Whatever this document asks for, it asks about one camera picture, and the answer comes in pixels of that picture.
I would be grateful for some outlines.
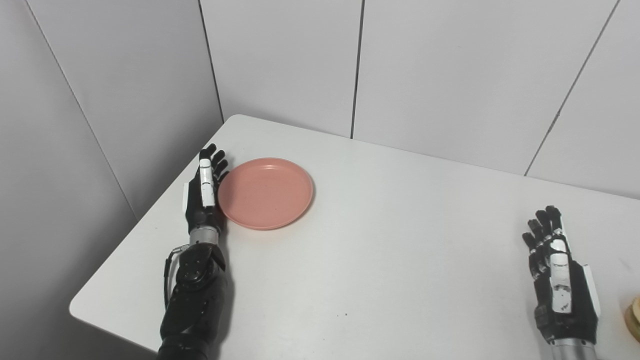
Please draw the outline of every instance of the black robotic finger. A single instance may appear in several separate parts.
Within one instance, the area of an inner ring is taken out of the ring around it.
[[[551,229],[551,219],[549,218],[549,214],[547,214],[544,210],[536,211],[536,218],[542,225],[542,234],[544,237],[550,236],[553,234],[553,230]]]
[[[213,154],[213,157],[211,158],[211,166],[216,166],[216,164],[219,163],[225,157],[225,155],[226,154],[224,150],[220,150]]]
[[[209,151],[209,156],[211,156],[214,152],[216,152],[216,150],[218,150],[218,147],[214,143],[210,143],[209,146],[207,146],[207,151]]]
[[[218,182],[222,183],[222,180],[224,180],[227,175],[229,175],[228,171],[225,171],[224,173],[222,173],[222,175],[220,175],[218,178]]]
[[[531,233],[522,234],[522,239],[524,240],[524,243],[529,247],[529,250],[535,250],[536,246],[538,246],[538,241],[533,237]]]
[[[560,210],[558,210],[555,206],[549,205],[546,208],[547,214],[551,219],[551,228],[554,233],[562,233],[562,231],[558,231],[562,229],[562,220],[560,219]]]
[[[229,162],[226,159],[222,160],[221,162],[219,162],[216,165],[216,168],[213,170],[213,176],[216,179],[219,179],[220,178],[220,174],[227,168],[228,165],[229,165]]]
[[[529,229],[531,229],[536,240],[538,242],[543,242],[545,237],[543,235],[542,225],[540,225],[540,222],[536,219],[532,219],[527,222],[527,225],[529,225]]]

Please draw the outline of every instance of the robotic hand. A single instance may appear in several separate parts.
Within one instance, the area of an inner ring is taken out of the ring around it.
[[[184,211],[189,244],[171,251],[164,267],[164,306],[160,326],[163,339],[157,360],[207,360],[218,334],[225,301],[227,278],[225,258],[218,247],[218,235],[225,217],[217,207],[218,186],[228,172],[225,152],[211,144],[200,151],[198,170],[185,184]],[[179,254],[175,287],[168,296],[169,269]]]
[[[573,260],[558,209],[547,206],[536,218],[528,223],[532,234],[522,235],[538,298],[536,325],[554,360],[596,360],[600,303],[591,270]]]

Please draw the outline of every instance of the wall seam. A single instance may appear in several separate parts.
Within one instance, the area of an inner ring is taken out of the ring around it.
[[[84,118],[84,121],[86,122],[86,125],[89,127],[89,131],[91,131],[93,139],[95,140],[95,143],[98,145],[98,149],[100,149],[100,153],[102,154],[102,157],[104,157],[104,161],[107,163],[107,166],[109,167],[109,171],[111,171],[111,175],[113,175],[113,179],[115,179],[116,184],[118,185],[118,188],[122,192],[122,196],[124,197],[125,201],[127,202],[127,205],[129,206],[129,209],[131,210],[131,213],[133,214],[133,217],[136,219],[136,221],[140,221],[140,219],[136,215],[136,212],[133,210],[133,207],[131,206],[131,203],[129,202],[129,199],[127,198],[127,194],[124,192],[124,189],[122,188],[122,185],[120,184],[120,181],[118,180],[118,177],[116,176],[115,172],[113,171],[113,167],[111,166],[111,163],[109,162],[109,159],[107,158],[107,155],[104,153],[104,150],[102,149],[102,146],[100,145],[100,142],[98,141],[97,136],[95,136],[95,132],[93,131],[93,128],[91,127],[91,124],[89,123],[89,120],[87,119],[86,114],[84,113],[84,109],[82,108],[82,106],[80,105],[80,102],[78,101],[78,98],[76,96],[76,93],[74,92],[74,89],[71,87],[71,84],[69,83],[69,80],[67,79],[67,75],[65,74],[65,71],[62,69],[62,66],[60,65],[60,62],[58,61],[58,58],[56,57],[56,54],[53,52],[53,48],[51,47],[51,44],[49,43],[49,40],[44,35],[44,31],[42,30],[42,27],[40,26],[40,23],[38,22],[38,19],[36,18],[36,15],[33,12],[33,9],[31,8],[31,4],[29,4],[28,0],[24,0],[24,2],[27,5],[27,8],[29,9],[29,13],[31,13],[31,17],[36,22],[36,25],[38,26],[38,30],[40,31],[40,34],[42,34],[42,38],[44,39],[45,43],[47,44],[47,47],[49,48],[49,52],[51,52],[51,55],[53,56],[53,59],[56,62],[56,65],[58,66],[58,69],[60,69],[60,73],[62,74],[62,77],[65,80],[69,91],[71,91],[71,95],[73,95],[73,98],[76,101],[78,109],[80,110],[80,114],[82,114],[82,116]]]
[[[587,61],[589,61],[591,55],[593,54],[593,51],[595,50],[596,46],[598,45],[598,42],[600,41],[600,38],[602,37],[602,34],[604,33],[605,29],[607,28],[607,25],[609,25],[609,21],[611,20],[611,17],[613,17],[613,13],[616,11],[616,9],[618,7],[618,4],[620,4],[620,0],[616,1],[616,3],[613,6],[613,9],[611,9],[611,12],[609,13],[609,16],[607,17],[607,20],[604,22],[604,25],[602,26],[602,29],[600,29],[600,32],[598,33],[598,37],[596,37],[596,41],[591,46],[591,49],[589,50],[589,53],[587,54],[587,57],[584,59],[584,62],[582,63],[582,66],[580,67],[580,70],[578,70],[578,74],[576,75],[575,79],[573,80],[573,83],[569,87],[569,91],[566,93],[566,96],[564,97],[562,103],[560,104],[560,108],[558,109],[553,121],[551,122],[551,125],[549,125],[549,128],[547,129],[547,132],[545,133],[545,136],[542,138],[542,141],[540,142],[540,145],[538,146],[538,149],[536,149],[536,153],[533,155],[533,158],[531,159],[531,162],[529,163],[529,166],[527,167],[527,170],[524,172],[524,176],[528,176],[529,175],[529,171],[531,170],[531,167],[533,166],[534,161],[536,161],[536,158],[538,157],[538,153],[540,153],[540,149],[542,149],[542,145],[544,145],[545,141],[547,141],[547,137],[551,133],[551,130],[553,130],[558,118],[560,117],[560,113],[562,112],[562,109],[564,108],[564,104],[566,104],[566,101],[567,101],[567,99],[569,99],[569,95],[571,95],[571,92],[573,91],[573,88],[575,87],[575,84],[578,82],[578,79],[580,78],[580,75],[582,75],[582,71],[584,70],[584,67],[587,65]]]
[[[218,107],[220,108],[220,118],[222,124],[225,123],[225,116],[222,113],[222,102],[220,102],[220,90],[216,80],[216,71],[213,68],[213,57],[211,56],[211,46],[209,45],[209,35],[207,34],[207,25],[204,22],[204,12],[202,11],[202,2],[198,0],[198,8],[200,9],[200,19],[202,20],[202,31],[204,31],[204,41],[207,43],[207,54],[209,54],[209,63],[211,64],[211,74],[213,75],[213,86],[216,88],[216,98],[218,99]]]
[[[353,87],[353,110],[351,112],[351,134],[349,138],[353,139],[353,129],[356,123],[356,102],[358,100],[358,77],[360,75],[360,50],[362,48],[362,26],[364,24],[364,1],[362,0],[362,7],[360,9],[360,31],[358,33],[358,55],[356,57],[356,79]]]

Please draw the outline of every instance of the white table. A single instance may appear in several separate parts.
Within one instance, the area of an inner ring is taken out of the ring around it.
[[[316,191],[282,229],[229,224],[220,359],[550,359],[520,238],[547,204],[593,268],[599,357],[638,359],[622,314],[640,294],[640,201],[241,115],[211,141],[232,166],[291,160]],[[76,295],[76,318],[157,350],[164,259],[188,241],[182,184],[195,169]]]

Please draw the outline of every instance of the gray wall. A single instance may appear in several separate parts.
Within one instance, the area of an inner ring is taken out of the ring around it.
[[[0,358],[152,359],[68,304],[221,125],[198,3],[31,5],[0,1]]]

